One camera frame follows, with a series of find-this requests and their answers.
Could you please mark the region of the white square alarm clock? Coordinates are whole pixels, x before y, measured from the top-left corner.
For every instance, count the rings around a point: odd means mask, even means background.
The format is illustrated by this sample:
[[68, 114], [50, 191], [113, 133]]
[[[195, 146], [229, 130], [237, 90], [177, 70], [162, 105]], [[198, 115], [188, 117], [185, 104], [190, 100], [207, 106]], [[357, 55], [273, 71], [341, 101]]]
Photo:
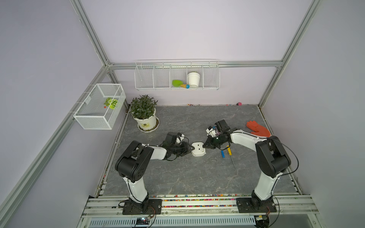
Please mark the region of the white square alarm clock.
[[192, 147], [194, 149], [191, 153], [194, 157], [202, 157], [206, 155], [206, 149], [203, 147], [203, 142], [194, 142], [192, 143]]

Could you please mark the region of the yellow handled screwdriver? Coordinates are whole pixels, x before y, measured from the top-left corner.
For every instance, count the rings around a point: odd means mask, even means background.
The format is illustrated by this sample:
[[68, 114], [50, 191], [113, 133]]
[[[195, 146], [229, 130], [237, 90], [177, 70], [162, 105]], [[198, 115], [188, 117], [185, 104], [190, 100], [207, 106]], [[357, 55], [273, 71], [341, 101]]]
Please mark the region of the yellow handled screwdriver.
[[235, 163], [234, 163], [233, 156], [232, 156], [231, 147], [230, 147], [229, 145], [227, 145], [227, 146], [226, 146], [226, 148], [227, 148], [227, 151], [228, 151], [229, 156], [230, 156], [230, 158], [231, 158], [232, 164], [233, 164], [234, 168], [236, 168], [236, 165], [235, 165]]

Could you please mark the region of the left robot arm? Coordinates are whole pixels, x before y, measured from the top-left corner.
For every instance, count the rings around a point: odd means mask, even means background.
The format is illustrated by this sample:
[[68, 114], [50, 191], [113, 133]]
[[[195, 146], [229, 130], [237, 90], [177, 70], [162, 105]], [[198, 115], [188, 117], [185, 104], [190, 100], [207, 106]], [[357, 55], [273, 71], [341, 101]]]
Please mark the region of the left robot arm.
[[118, 158], [115, 170], [124, 179], [129, 198], [139, 205], [148, 200], [148, 192], [145, 189], [143, 176], [151, 160], [172, 162], [175, 158], [183, 157], [192, 152], [195, 147], [182, 133], [169, 132], [165, 140], [159, 145], [151, 145], [132, 141]]

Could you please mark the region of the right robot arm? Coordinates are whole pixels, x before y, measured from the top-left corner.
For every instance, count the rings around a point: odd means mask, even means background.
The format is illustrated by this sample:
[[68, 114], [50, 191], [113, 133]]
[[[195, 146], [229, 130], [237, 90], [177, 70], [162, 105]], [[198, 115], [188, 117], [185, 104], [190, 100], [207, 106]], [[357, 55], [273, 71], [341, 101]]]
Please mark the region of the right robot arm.
[[207, 140], [203, 144], [204, 148], [224, 150], [224, 145], [239, 144], [256, 152], [261, 174], [252, 192], [251, 205], [263, 207], [271, 204], [272, 191], [277, 180], [291, 165], [291, 159], [279, 138], [256, 136], [238, 128], [231, 129], [225, 120], [209, 126], [206, 133]]

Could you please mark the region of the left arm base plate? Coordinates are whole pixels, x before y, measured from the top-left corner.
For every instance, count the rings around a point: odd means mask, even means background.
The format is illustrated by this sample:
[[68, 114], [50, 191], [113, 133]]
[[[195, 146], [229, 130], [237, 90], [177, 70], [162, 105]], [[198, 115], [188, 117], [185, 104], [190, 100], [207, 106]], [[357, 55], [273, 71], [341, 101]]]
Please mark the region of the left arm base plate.
[[146, 199], [142, 203], [137, 203], [132, 199], [125, 201], [123, 205], [123, 215], [159, 215], [162, 210], [161, 199]]

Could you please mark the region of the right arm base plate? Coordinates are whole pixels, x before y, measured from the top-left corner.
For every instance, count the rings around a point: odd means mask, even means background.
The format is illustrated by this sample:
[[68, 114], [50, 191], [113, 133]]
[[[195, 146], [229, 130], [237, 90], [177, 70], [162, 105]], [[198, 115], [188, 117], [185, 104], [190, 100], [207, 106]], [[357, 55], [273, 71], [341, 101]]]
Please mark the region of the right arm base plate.
[[257, 198], [237, 198], [236, 204], [239, 213], [275, 213], [277, 208], [273, 198], [267, 200], [260, 200]]

